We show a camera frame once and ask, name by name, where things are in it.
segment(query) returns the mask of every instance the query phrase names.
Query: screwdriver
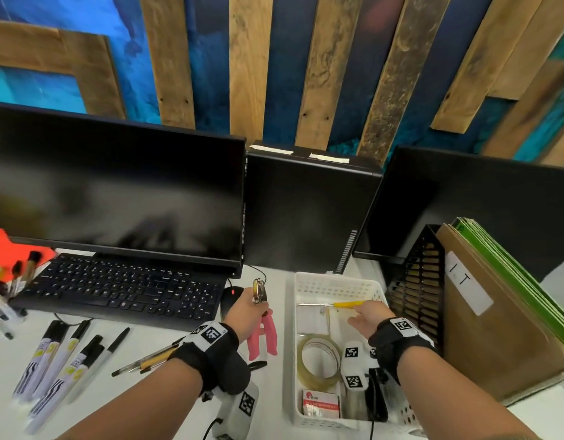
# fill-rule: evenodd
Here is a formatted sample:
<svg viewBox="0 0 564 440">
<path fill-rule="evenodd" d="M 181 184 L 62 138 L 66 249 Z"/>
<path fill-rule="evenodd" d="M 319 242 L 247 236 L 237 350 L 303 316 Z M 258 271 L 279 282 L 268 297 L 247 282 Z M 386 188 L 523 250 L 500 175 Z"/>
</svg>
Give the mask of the screwdriver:
<svg viewBox="0 0 564 440">
<path fill-rule="evenodd" d="M 299 306 L 327 306 L 327 307 L 336 307 L 338 309 L 352 309 L 355 306 L 361 306 L 365 301 L 348 301 L 346 303 L 328 303 L 328 304 L 320 304 L 320 303 L 309 303 L 309 304 L 299 304 Z"/>
</svg>

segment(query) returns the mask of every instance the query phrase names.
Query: black wrist strap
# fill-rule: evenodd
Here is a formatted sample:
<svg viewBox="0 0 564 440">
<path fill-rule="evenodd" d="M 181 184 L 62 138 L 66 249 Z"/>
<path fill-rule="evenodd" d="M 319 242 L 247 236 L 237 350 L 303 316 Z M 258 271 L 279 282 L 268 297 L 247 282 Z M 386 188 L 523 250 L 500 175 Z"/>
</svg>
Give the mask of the black wrist strap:
<svg viewBox="0 0 564 440">
<path fill-rule="evenodd" d="M 398 384 L 398 363 L 408 348 L 418 346 L 434 350 L 430 338 L 406 318 L 382 321 L 369 338 L 369 345 L 376 349 L 377 363 L 387 370 Z"/>
<path fill-rule="evenodd" d="M 198 370 L 202 392 L 219 386 L 230 395 L 241 393 L 249 384 L 249 366 L 237 352 L 239 338 L 226 324 L 211 321 L 184 337 L 169 359 L 178 358 Z"/>
</svg>

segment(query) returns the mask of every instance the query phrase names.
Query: keyboard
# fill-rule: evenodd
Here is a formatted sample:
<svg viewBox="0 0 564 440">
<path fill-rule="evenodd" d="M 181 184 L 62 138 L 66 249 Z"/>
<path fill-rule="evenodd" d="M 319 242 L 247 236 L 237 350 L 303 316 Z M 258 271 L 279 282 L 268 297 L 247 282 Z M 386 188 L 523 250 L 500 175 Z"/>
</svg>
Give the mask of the keyboard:
<svg viewBox="0 0 564 440">
<path fill-rule="evenodd" d="M 62 253 L 11 305 L 187 332 L 215 318 L 224 276 L 133 262 Z"/>
</svg>

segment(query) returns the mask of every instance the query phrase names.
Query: computer mouse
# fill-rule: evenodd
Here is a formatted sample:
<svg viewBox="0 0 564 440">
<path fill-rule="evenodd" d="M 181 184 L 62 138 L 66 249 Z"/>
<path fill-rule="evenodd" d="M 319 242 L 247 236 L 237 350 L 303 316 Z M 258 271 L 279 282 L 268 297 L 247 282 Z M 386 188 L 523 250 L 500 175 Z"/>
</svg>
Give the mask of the computer mouse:
<svg viewBox="0 0 564 440">
<path fill-rule="evenodd" d="M 233 304 L 235 304 L 242 293 L 243 288 L 239 286 L 225 288 L 223 297 L 221 298 L 221 321 L 225 320 L 227 313 L 233 307 Z"/>
</svg>

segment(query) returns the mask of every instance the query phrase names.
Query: black mesh file organizer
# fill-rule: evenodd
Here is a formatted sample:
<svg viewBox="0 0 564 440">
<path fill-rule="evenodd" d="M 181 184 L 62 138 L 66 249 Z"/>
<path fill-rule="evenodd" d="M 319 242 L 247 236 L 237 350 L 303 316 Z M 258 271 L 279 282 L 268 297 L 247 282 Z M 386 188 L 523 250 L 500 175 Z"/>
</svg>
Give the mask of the black mesh file organizer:
<svg viewBox="0 0 564 440">
<path fill-rule="evenodd" d="M 428 335 L 442 356 L 444 346 L 445 250 L 437 239 L 439 225 L 426 225 L 412 246 L 403 273 L 390 283 L 390 309 Z"/>
</svg>

